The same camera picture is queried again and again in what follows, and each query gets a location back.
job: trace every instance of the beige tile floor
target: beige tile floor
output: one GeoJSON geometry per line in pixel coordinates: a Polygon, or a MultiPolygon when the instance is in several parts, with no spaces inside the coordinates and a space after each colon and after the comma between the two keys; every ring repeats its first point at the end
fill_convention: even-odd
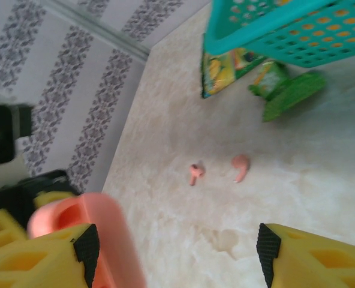
{"type": "Polygon", "coordinates": [[[263,124],[246,89],[257,70],[200,98],[207,16],[152,49],[104,191],[124,207],[149,287],[263,288],[259,223],[355,245],[355,58],[318,67],[328,89],[263,124]],[[252,166],[235,184],[239,153],[252,166]],[[200,160],[207,174],[190,187],[200,160]]]}

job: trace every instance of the yellow plastic piece with holes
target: yellow plastic piece with holes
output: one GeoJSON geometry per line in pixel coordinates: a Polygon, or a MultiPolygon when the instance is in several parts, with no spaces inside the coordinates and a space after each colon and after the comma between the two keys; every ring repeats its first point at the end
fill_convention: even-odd
{"type": "Polygon", "coordinates": [[[355,288],[355,246],[278,224],[266,226],[281,238],[271,288],[355,288]]]}
{"type": "Polygon", "coordinates": [[[67,191],[51,191],[46,193],[40,193],[34,199],[35,207],[39,209],[40,207],[58,200],[63,200],[69,197],[74,197],[75,195],[67,191]]]}
{"type": "Polygon", "coordinates": [[[88,288],[73,244],[89,227],[81,224],[27,240],[19,224],[0,210],[0,288],[88,288]]]}
{"type": "Polygon", "coordinates": [[[0,209],[0,248],[12,242],[27,240],[27,234],[17,221],[4,209],[0,209]]]}

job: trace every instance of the pink plastic object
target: pink plastic object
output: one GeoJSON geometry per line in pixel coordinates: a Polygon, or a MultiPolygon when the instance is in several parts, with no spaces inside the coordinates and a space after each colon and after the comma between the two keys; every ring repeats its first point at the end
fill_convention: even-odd
{"type": "Polygon", "coordinates": [[[191,172],[191,179],[189,180],[190,186],[194,186],[197,178],[201,178],[204,176],[204,168],[199,165],[192,164],[189,167],[189,171],[191,172]]]}
{"type": "Polygon", "coordinates": [[[242,182],[249,169],[248,157],[244,154],[235,156],[232,159],[232,166],[236,169],[240,169],[240,173],[237,175],[236,179],[234,180],[235,183],[242,182]]]}
{"type": "Polygon", "coordinates": [[[146,282],[121,207],[101,193],[49,203],[36,210],[28,223],[31,238],[66,227],[96,224],[100,254],[93,288],[145,288],[146,282]]]}

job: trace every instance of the plastic basket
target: plastic basket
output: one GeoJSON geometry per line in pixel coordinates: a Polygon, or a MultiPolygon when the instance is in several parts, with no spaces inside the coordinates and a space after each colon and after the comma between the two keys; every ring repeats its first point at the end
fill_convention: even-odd
{"type": "Polygon", "coordinates": [[[355,55],[355,0],[213,0],[205,49],[244,48],[301,67],[355,55]]]}

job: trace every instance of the patterned wallpaper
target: patterned wallpaper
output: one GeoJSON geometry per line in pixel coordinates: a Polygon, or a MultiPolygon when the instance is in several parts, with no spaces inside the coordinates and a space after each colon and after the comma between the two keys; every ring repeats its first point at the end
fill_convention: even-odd
{"type": "MultiPolygon", "coordinates": [[[[148,46],[207,2],[73,1],[148,46]]],[[[32,175],[67,169],[80,190],[100,191],[143,69],[33,1],[0,0],[0,89],[37,104],[33,135],[19,139],[32,175]]]]}

